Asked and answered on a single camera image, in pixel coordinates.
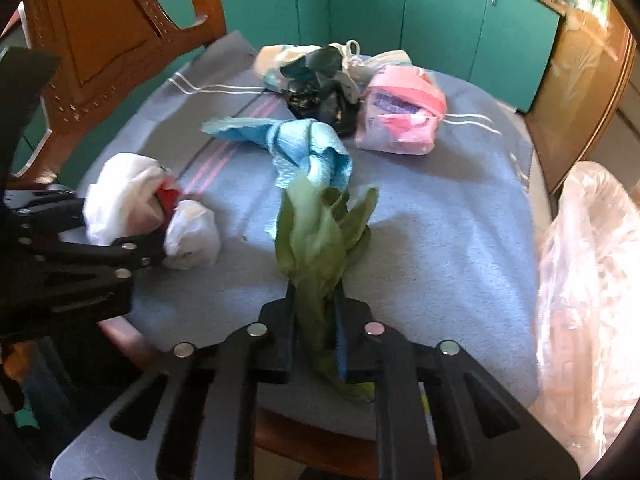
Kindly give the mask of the white plastic bag ball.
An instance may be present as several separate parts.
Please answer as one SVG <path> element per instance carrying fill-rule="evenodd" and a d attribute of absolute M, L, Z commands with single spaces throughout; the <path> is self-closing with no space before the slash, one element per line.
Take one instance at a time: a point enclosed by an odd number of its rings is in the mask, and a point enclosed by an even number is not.
<path fill-rule="evenodd" d="M 220 252 L 214 212 L 183 197 L 171 171 L 151 157 L 119 153 L 104 162 L 88 185 L 82 214 L 95 245 L 159 230 L 164 265 L 171 269 L 213 264 Z"/>

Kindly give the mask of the green vegetable leaves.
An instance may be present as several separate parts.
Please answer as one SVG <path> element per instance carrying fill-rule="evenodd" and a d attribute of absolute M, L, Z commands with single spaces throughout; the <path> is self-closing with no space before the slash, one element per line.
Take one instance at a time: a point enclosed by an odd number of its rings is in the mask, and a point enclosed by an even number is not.
<path fill-rule="evenodd" d="M 298 336 L 309 365 L 342 396 L 363 403 L 373 400 L 374 385 L 338 377 L 333 292 L 367 250 L 377 204 L 377 188 L 366 188 L 351 203 L 349 192 L 299 176 L 282 193 L 274 241 L 278 269 L 295 287 Z"/>

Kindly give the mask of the blue wipe cloth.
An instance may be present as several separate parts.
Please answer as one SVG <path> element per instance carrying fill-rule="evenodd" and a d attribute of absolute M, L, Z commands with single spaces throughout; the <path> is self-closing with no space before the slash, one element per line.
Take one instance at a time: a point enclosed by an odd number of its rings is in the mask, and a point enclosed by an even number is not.
<path fill-rule="evenodd" d="M 268 151 L 277 171 L 277 188 L 288 188 L 299 174 L 319 188 L 346 190 L 352 158 L 335 130 L 315 119 L 213 118 L 202 131 L 232 142 L 250 142 Z"/>

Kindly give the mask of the small pink plastic bag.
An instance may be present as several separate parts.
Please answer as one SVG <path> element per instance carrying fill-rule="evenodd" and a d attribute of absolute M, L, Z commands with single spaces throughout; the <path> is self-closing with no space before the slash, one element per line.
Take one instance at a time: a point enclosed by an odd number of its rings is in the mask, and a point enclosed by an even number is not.
<path fill-rule="evenodd" d="M 355 133 L 360 150 L 422 156 L 434 150 L 447 114 L 442 90 L 426 70 L 386 65 L 368 84 Z"/>

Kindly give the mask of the black plastic bag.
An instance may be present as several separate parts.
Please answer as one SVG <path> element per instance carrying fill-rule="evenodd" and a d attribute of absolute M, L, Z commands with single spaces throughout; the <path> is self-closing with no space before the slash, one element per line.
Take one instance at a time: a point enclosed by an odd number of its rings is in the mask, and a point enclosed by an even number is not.
<path fill-rule="evenodd" d="M 280 68 L 286 80 L 288 109 L 298 119 L 315 119 L 338 136 L 355 133 L 361 91 L 344 71 L 341 51 L 326 46 L 302 55 Z"/>

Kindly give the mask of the white blue paper cup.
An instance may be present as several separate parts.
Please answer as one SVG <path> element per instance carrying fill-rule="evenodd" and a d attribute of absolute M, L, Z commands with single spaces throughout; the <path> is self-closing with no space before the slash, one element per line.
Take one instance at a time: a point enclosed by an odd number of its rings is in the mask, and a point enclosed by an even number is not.
<path fill-rule="evenodd" d="M 282 75 L 281 68 L 319 49 L 320 47 L 314 44 L 311 46 L 274 44 L 262 47 L 254 59 L 254 73 L 267 90 L 283 93 L 288 88 L 288 78 Z"/>

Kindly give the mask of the white tissue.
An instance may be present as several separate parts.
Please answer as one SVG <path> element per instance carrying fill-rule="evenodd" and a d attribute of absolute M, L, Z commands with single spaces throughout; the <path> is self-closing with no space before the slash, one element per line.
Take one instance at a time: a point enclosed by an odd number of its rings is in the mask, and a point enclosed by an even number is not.
<path fill-rule="evenodd" d="M 341 52 L 342 70 L 360 87 L 367 87 L 380 66 L 370 58 L 360 55 L 360 44 L 357 40 L 347 40 L 344 44 L 334 42 L 333 47 Z"/>

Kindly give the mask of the light blue face mask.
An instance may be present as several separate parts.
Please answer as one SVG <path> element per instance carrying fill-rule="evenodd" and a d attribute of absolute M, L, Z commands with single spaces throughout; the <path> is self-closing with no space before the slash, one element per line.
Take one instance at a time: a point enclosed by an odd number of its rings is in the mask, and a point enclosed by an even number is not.
<path fill-rule="evenodd" d="M 404 50 L 391 50 L 382 52 L 377 55 L 363 58 L 358 65 L 360 70 L 372 77 L 374 74 L 385 68 L 386 66 L 411 66 L 412 61 L 408 53 Z"/>

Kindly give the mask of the white mesh trash basket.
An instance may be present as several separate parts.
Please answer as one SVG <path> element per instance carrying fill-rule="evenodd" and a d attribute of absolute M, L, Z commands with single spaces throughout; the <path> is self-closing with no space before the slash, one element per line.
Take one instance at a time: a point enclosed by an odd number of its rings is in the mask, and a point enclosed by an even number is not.
<path fill-rule="evenodd" d="M 596 162 L 568 173 L 538 273 L 533 413 L 586 474 L 639 399 L 639 208 Z"/>

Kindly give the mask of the teal kitchen cabinets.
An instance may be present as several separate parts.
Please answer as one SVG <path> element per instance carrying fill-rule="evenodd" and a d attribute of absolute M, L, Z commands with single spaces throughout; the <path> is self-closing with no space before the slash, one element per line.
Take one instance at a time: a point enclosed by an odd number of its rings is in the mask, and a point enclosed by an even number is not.
<path fill-rule="evenodd" d="M 221 0 L 228 29 L 254 48 L 342 44 L 405 50 L 413 63 L 529 110 L 560 14 L 538 0 Z"/>

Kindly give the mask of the blue striped cloth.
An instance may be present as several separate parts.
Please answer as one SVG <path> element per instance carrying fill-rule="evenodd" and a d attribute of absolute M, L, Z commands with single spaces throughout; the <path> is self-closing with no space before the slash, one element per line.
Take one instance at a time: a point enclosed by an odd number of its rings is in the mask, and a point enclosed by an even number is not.
<path fill-rule="evenodd" d="M 149 361 L 180 341 L 207 346 L 298 286 L 291 381 L 263 386 L 267 410 L 349 436 L 374 433 L 373 389 L 338 377 L 328 292 L 347 295 L 408 339 L 452 339 L 521 404 L 538 396 L 537 288 L 528 197 L 532 146 L 472 84 L 436 78 L 447 111 L 426 155 L 365 151 L 321 122 L 296 122 L 254 76 L 239 34 L 215 42 L 120 106 L 114 139 L 82 178 L 136 153 L 170 169 L 216 214 L 212 264 L 143 272 L 129 315 L 98 332 Z"/>

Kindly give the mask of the brown wooden chair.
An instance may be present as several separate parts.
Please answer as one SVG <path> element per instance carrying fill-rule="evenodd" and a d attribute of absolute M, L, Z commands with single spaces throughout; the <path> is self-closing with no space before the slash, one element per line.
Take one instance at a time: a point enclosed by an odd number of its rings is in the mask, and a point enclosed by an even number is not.
<path fill-rule="evenodd" d="M 85 203 L 80 182 L 114 139 L 107 119 L 235 34 L 221 0 L 191 2 L 195 22 L 181 28 L 157 0 L 1 0 L 3 13 L 21 11 L 27 41 L 1 55 L 1 201 L 6 191 L 66 188 Z M 85 224 L 60 239 L 101 246 L 88 240 Z M 285 386 L 259 381 L 262 306 L 221 341 L 180 341 L 145 362 L 99 334 L 112 318 L 32 339 L 53 344 L 61 368 L 79 368 L 41 402 L 58 412 L 65 434 L 51 477 L 252 478 L 259 390 Z M 530 405 L 457 341 L 412 341 L 371 308 L 364 331 L 380 478 L 578 477 Z M 352 452 L 348 434 L 313 426 L 290 450 L 320 443 Z"/>

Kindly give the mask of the wooden framed glass door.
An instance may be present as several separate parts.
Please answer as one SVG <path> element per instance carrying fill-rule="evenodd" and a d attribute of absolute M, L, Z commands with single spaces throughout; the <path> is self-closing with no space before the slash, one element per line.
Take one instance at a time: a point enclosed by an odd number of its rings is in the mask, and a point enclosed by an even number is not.
<path fill-rule="evenodd" d="M 563 4 L 549 63 L 525 123 L 544 183 L 556 194 L 603 136 L 629 82 L 637 43 L 611 0 L 605 12 Z"/>

